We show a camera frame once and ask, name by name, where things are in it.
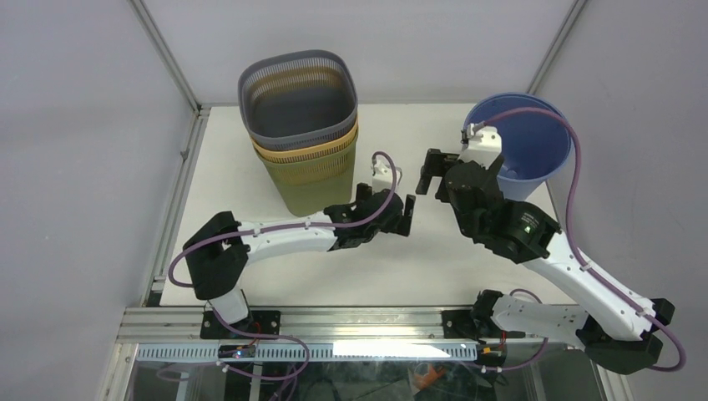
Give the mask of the green slatted basket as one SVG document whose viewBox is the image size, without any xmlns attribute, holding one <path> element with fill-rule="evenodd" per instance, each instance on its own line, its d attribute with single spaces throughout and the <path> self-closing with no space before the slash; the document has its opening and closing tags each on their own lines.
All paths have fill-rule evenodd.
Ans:
<svg viewBox="0 0 708 401">
<path fill-rule="evenodd" d="M 307 216 L 351 200 L 356 147 L 357 139 L 333 155 L 288 164 L 272 163 L 256 155 L 287 210 L 294 216 Z"/>
</svg>

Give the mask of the blue plastic bucket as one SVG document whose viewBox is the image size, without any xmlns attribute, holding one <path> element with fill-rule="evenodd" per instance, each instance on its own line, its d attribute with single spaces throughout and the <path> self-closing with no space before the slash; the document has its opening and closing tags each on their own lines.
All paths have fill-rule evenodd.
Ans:
<svg viewBox="0 0 708 401">
<path fill-rule="evenodd" d="M 463 125 L 488 121 L 517 108 L 537 108 L 563 115 L 544 99 L 511 92 L 495 94 L 477 103 Z M 498 186 L 507 199 L 526 200 L 538 186 L 560 171 L 574 149 L 565 126 L 546 114 L 516 114 L 491 125 L 502 139 L 504 162 L 498 173 Z"/>
</svg>

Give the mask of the yellow slatted basket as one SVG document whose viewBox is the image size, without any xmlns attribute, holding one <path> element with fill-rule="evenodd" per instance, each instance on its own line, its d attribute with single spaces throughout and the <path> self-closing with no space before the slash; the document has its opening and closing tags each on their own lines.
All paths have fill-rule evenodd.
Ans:
<svg viewBox="0 0 708 401">
<path fill-rule="evenodd" d="M 250 140 L 256 153 L 264 160 L 276 164 L 288 164 L 314 160 L 336 152 L 344 150 L 351 145 L 358 135 L 359 118 L 355 119 L 353 127 L 341 138 L 326 142 L 321 145 L 313 145 L 296 150 L 267 150 L 257 144 L 255 140 Z"/>
</svg>

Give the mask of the grey slatted basket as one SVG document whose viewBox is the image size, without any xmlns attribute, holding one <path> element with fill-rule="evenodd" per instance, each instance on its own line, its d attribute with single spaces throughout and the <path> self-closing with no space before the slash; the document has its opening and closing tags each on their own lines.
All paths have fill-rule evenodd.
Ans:
<svg viewBox="0 0 708 401">
<path fill-rule="evenodd" d="M 238 80 L 240 116 L 266 150 L 298 150 L 346 135 L 357 120 L 356 86 L 337 54 L 311 49 L 262 59 Z"/>
</svg>

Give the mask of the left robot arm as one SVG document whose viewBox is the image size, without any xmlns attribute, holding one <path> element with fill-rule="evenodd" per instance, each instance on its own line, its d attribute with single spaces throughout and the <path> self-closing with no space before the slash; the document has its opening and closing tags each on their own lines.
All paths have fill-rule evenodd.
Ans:
<svg viewBox="0 0 708 401">
<path fill-rule="evenodd" d="M 175 260 L 185 261 L 188 288 L 216 310 L 220 330 L 241 339 L 250 331 L 251 317 L 237 283 L 248 266 L 300 252 L 352 249 L 380 233 L 407 237 L 415 202 L 414 195 L 401 197 L 361 183 L 353 202 L 288 221 L 237 221 L 232 212 L 222 211 L 192 235 Z"/>
</svg>

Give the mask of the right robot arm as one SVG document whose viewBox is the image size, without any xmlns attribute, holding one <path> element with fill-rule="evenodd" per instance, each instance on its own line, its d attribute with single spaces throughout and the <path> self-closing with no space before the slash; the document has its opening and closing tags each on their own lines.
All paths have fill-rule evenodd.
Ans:
<svg viewBox="0 0 708 401">
<path fill-rule="evenodd" d="M 436 198 L 452 207 L 463 236 L 536 272 L 572 303 L 528 302 L 484 290 L 470 312 L 473 336 L 534 334 L 578 348 L 602 368 L 623 375 L 655 367 L 663 348 L 656 332 L 671 322 L 673 304 L 643 297 L 600 267 L 579 261 L 553 217 L 532 203 L 504 197 L 497 182 L 502 164 L 498 157 L 482 167 L 430 149 L 416 192 L 426 194 L 431 180 L 439 178 Z"/>
</svg>

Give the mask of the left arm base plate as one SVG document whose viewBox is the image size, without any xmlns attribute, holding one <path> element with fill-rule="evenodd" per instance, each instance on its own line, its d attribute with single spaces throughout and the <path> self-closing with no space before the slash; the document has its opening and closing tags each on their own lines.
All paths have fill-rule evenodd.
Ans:
<svg viewBox="0 0 708 401">
<path fill-rule="evenodd" d="M 280 325 L 281 312 L 266 309 L 251 311 L 246 319 L 230 326 L 242 332 L 277 335 L 280 333 Z M 200 339 L 231 340 L 246 339 L 246 336 L 232 332 L 220 323 L 213 311 L 207 310 L 202 316 Z"/>
</svg>

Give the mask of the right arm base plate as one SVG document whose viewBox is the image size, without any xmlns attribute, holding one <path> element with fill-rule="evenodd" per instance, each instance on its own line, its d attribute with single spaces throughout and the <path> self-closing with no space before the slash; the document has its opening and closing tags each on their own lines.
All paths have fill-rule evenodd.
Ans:
<svg viewBox="0 0 708 401">
<path fill-rule="evenodd" d="M 524 332 L 503 332 L 490 317 L 483 317 L 471 309 L 453 309 L 441 312 L 443 336 L 446 339 L 486 340 L 524 338 Z"/>
</svg>

